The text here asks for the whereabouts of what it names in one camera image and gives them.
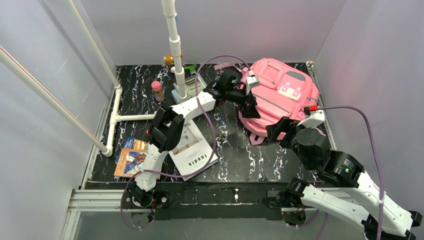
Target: pink backpack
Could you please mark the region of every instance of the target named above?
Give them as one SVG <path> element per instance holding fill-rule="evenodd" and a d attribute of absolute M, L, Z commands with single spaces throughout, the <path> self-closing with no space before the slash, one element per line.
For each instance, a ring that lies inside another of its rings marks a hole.
<path fill-rule="evenodd" d="M 217 65 L 215 69 L 228 66 Z M 238 112 L 243 125 L 251 132 L 250 143 L 259 145 L 267 137 L 266 126 L 276 124 L 282 117 L 294 120 L 305 118 L 304 107 L 316 105 L 320 92 L 309 75 L 272 58 L 263 58 L 251 67 L 259 78 L 260 85 L 252 88 L 256 97 L 256 109 L 260 118 L 243 118 Z M 243 69 L 243 82 L 246 82 L 247 68 Z M 281 133 L 277 140 L 283 139 Z"/>

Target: orange object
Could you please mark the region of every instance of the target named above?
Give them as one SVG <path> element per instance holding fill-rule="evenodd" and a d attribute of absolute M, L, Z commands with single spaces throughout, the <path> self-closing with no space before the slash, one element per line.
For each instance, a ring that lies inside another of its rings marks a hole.
<path fill-rule="evenodd" d="M 163 62 L 166 64 L 166 65 L 171 65 L 171 64 L 173 64 L 174 63 L 174 58 L 171 56 L 171 55 L 165 55 L 164 57 L 163 57 Z"/>

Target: small bottle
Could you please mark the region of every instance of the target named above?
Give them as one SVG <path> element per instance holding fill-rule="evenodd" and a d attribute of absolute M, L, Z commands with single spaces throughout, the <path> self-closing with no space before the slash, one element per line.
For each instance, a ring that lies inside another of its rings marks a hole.
<path fill-rule="evenodd" d="M 162 85 L 158 81 L 153 81 L 151 83 L 151 88 L 154 92 L 154 98 L 156 98 L 156 101 L 163 102 L 165 100 L 164 92 L 162 91 Z"/>

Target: green object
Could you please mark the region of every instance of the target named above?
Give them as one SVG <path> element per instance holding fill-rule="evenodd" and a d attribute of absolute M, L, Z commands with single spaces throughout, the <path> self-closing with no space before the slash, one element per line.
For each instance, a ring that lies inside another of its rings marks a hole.
<path fill-rule="evenodd" d="M 196 68 L 198 67 L 197 64 L 184 66 L 184 71 L 188 71 L 191 75 L 196 74 Z"/>

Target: white booklet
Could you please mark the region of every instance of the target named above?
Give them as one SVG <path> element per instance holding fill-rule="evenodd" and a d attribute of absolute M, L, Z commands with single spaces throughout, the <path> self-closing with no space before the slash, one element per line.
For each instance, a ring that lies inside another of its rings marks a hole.
<path fill-rule="evenodd" d="M 176 168 L 181 175 L 194 173 L 202 168 L 212 154 L 212 147 L 203 137 L 199 128 L 190 120 L 182 128 L 181 140 L 176 148 L 169 152 Z M 213 155 L 208 168 L 218 161 L 218 156 Z M 187 181 L 193 176 L 184 177 Z"/>

